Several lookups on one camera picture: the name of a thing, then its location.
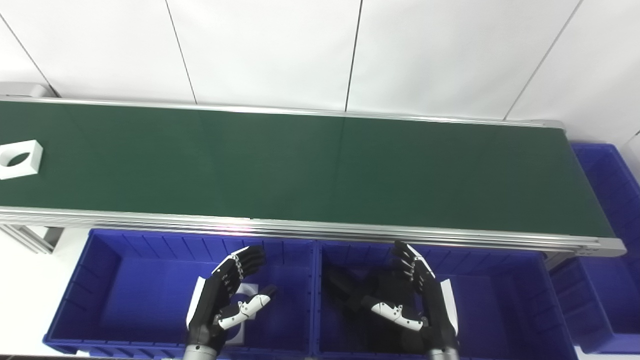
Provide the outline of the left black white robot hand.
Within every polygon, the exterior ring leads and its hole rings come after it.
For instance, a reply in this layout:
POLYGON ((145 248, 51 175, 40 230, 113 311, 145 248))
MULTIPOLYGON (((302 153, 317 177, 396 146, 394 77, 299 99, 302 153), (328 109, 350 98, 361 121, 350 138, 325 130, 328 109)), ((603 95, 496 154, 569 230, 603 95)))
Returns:
POLYGON ((227 331, 247 321, 274 298, 278 289, 268 285, 246 301, 231 301, 242 281, 254 275, 265 262, 262 246, 245 246, 227 255, 208 278, 199 278, 192 296, 197 303, 187 312, 184 360, 217 359, 226 343, 227 331))

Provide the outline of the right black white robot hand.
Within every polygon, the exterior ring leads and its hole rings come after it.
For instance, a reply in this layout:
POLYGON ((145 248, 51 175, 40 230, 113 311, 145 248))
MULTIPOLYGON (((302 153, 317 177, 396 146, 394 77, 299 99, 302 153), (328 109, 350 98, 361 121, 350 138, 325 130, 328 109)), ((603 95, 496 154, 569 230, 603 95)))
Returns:
POLYGON ((402 277, 420 297, 422 312, 370 295, 362 298, 361 305, 393 324, 407 350, 423 353, 429 360, 459 360, 457 328, 434 271, 410 244, 396 240, 391 252, 402 277))

